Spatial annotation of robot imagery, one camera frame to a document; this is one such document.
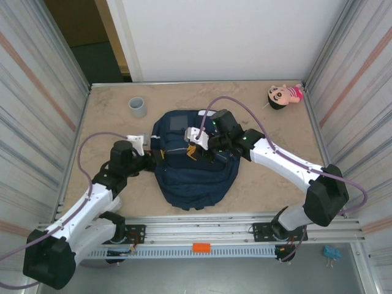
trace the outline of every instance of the white wall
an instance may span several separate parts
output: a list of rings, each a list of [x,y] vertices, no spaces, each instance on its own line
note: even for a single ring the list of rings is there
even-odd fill
[[[346,0],[107,0],[134,81],[306,78]]]

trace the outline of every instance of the corrugated metal wall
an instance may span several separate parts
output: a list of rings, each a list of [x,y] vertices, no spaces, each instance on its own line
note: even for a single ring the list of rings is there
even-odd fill
[[[353,216],[392,293],[392,1],[356,1],[348,18],[307,87],[329,160],[369,191]],[[349,192],[349,206],[361,201]]]
[[[51,221],[89,92],[56,30],[41,1],[0,2],[0,255]]]

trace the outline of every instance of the doll face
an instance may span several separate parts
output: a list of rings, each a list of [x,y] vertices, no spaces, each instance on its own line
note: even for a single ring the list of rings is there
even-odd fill
[[[279,105],[287,105],[290,103],[291,94],[286,87],[272,86],[268,91],[268,97]]]

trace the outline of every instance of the stuffed doll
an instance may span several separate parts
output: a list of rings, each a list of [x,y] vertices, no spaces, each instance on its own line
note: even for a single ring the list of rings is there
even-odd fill
[[[268,90],[268,102],[273,109],[282,109],[289,103],[298,103],[304,98],[304,92],[301,84],[297,84],[294,87],[282,87],[272,86]]]

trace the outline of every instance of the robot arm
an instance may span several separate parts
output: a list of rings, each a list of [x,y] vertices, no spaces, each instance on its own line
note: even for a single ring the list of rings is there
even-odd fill
[[[307,162],[288,151],[275,146],[281,153],[305,165],[308,170],[277,154],[265,136],[254,130],[242,130],[232,113],[221,110],[211,119],[219,133],[209,137],[205,132],[199,136],[200,129],[189,128],[186,140],[190,142],[188,155],[194,159],[211,158],[211,152],[230,151],[248,161],[264,165],[295,184],[305,195],[303,204],[282,209],[273,219],[271,234],[276,239],[284,240],[294,235],[294,230],[308,224],[326,227],[349,200],[345,184],[331,178],[320,176],[311,170],[342,176],[340,169],[334,165],[324,168]]]
[[[117,141],[110,151],[110,160],[92,179],[91,195],[88,189],[53,225],[44,232],[34,230],[28,236],[30,243],[61,227],[26,249],[23,274],[59,290],[94,248],[108,240],[123,240],[125,218],[108,210],[120,204],[118,194],[126,187],[128,177],[137,176],[142,170],[152,170],[154,166],[152,154],[145,154],[143,150],[143,136],[128,136],[127,141]]]

